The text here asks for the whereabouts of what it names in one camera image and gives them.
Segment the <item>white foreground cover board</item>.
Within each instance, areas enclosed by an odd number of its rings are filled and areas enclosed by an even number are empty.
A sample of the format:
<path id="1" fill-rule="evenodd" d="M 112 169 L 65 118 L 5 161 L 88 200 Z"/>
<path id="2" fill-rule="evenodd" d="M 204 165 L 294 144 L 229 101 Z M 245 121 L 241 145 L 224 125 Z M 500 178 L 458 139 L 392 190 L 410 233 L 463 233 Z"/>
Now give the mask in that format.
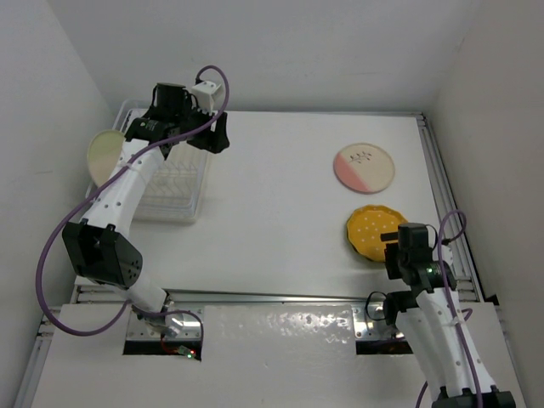
<path id="1" fill-rule="evenodd" d="M 344 306 L 208 306 L 198 361 L 126 355 L 128 319 L 56 332 L 35 407 L 412 407 L 424 375 L 404 355 L 359 355 Z"/>

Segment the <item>front aluminium frame rail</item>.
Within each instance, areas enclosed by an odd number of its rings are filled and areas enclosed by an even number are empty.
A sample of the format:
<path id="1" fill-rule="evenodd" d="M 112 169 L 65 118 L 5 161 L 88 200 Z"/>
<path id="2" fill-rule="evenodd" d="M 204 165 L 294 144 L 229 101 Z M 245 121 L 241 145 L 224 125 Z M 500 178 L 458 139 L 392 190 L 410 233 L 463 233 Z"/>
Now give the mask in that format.
<path id="1" fill-rule="evenodd" d="M 363 303 L 362 297 L 334 297 L 310 295 L 284 295 L 243 292 L 205 292 L 167 290 L 176 303 Z M 105 286 L 76 285 L 71 295 L 72 303 L 120 303 L 121 298 Z"/>

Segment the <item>orange dotted plate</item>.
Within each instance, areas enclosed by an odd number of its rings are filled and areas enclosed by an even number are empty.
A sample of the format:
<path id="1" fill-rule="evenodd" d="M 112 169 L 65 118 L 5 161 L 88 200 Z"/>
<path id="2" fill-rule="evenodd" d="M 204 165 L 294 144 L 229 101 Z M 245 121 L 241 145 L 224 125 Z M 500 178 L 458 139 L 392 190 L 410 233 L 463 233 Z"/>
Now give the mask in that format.
<path id="1" fill-rule="evenodd" d="M 346 236 L 351 247 L 361 256 L 373 261 L 385 261 L 386 243 L 381 235 L 396 233 L 405 217 L 383 205 L 367 205 L 354 210 L 346 223 Z"/>

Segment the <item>white pink floral plate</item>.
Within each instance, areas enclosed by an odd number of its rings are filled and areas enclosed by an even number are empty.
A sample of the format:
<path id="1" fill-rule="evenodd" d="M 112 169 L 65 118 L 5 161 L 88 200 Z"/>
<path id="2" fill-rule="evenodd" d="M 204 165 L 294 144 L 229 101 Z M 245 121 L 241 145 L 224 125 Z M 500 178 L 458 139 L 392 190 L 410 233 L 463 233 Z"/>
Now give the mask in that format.
<path id="1" fill-rule="evenodd" d="M 343 147 L 334 157 L 333 172 L 345 187 L 362 194 L 387 189 L 395 176 L 395 165 L 387 151 L 374 144 Z"/>

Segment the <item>cream round plate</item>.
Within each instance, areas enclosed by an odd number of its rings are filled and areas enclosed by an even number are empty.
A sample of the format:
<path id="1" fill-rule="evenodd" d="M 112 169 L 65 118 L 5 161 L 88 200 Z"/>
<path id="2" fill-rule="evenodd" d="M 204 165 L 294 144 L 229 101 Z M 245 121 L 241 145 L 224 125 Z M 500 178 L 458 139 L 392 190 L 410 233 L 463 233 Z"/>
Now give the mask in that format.
<path id="1" fill-rule="evenodd" d="M 102 186 L 114 171 L 122 146 L 124 134 L 115 129 L 97 133 L 88 146 L 87 164 L 91 179 L 97 187 Z"/>

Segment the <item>small green circuit board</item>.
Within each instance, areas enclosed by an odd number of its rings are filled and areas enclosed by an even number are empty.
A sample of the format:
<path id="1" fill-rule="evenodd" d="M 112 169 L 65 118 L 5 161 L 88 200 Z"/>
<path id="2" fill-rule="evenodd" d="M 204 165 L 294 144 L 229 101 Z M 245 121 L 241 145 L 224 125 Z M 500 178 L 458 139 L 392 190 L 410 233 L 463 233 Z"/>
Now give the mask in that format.
<path id="1" fill-rule="evenodd" d="M 182 356 L 187 359 L 194 360 L 196 358 L 196 352 L 193 349 L 187 348 L 183 345 L 175 345 L 166 342 L 164 339 L 160 340 L 161 349 L 165 354 Z"/>

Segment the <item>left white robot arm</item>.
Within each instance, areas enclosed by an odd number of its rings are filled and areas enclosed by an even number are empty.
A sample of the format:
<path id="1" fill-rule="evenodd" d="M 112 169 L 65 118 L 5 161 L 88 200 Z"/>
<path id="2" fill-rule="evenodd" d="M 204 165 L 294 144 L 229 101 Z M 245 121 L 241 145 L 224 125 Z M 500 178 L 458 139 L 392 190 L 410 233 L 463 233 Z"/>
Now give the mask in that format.
<path id="1" fill-rule="evenodd" d="M 108 286 L 145 318 L 167 315 L 167 292 L 144 272 L 141 252 L 129 240 L 130 227 L 147 185 L 171 153 L 186 142 L 218 154 L 230 145 L 226 133 L 227 82 L 195 80 L 192 88 L 158 83 L 148 110 L 123 133 L 109 178 L 97 188 L 78 222 L 67 220 L 62 239 L 76 275 Z"/>

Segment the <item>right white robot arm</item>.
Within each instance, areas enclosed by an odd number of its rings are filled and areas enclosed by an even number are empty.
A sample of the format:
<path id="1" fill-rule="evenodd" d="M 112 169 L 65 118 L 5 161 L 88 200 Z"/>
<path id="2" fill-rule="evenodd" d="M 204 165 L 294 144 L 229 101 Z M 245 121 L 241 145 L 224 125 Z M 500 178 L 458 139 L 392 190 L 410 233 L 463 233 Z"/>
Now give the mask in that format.
<path id="1" fill-rule="evenodd" d="M 383 302 L 387 325 L 403 335 L 426 378 L 434 407 L 514 407 L 513 394 L 498 388 L 468 329 L 456 278 L 441 249 L 428 242 L 424 224 L 400 224 L 382 235 L 390 280 L 407 290 Z"/>

